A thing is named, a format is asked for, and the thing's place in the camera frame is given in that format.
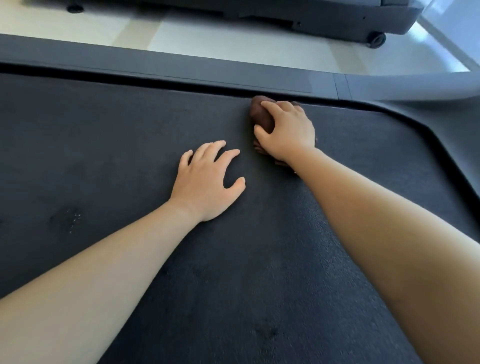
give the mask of wheel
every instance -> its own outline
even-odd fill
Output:
[[[72,14],[79,14],[84,12],[84,7],[80,4],[72,4],[67,6],[67,11]]]
[[[372,49],[380,48],[387,40],[385,33],[371,32],[368,34],[367,45]]]

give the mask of skin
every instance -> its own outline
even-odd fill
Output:
[[[262,106],[276,125],[271,134],[255,127],[261,147],[308,185],[423,361],[477,363],[479,245],[316,149],[300,106]],[[183,237],[244,191],[242,177],[223,186],[240,152],[214,162],[223,146],[202,145],[190,163],[186,152],[168,202],[1,299],[0,363],[96,363]]]

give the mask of forearm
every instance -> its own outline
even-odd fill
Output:
[[[480,335],[478,244],[317,149],[297,150],[288,163],[422,358],[474,358]]]
[[[166,203],[0,300],[0,362],[96,363],[197,223]]]

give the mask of person's right hand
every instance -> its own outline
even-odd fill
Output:
[[[293,106],[288,101],[263,101],[261,105],[275,120],[275,128],[271,134],[260,125],[255,125],[253,130],[258,142],[268,154],[288,163],[288,156],[296,149],[315,148],[315,129],[300,106]]]

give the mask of black treadmill belt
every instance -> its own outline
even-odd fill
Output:
[[[252,147],[250,100],[0,75],[0,296],[169,197],[181,154],[225,139],[247,189],[166,262],[101,363],[419,363],[301,180]],[[474,239],[411,127],[305,105],[330,156]]]

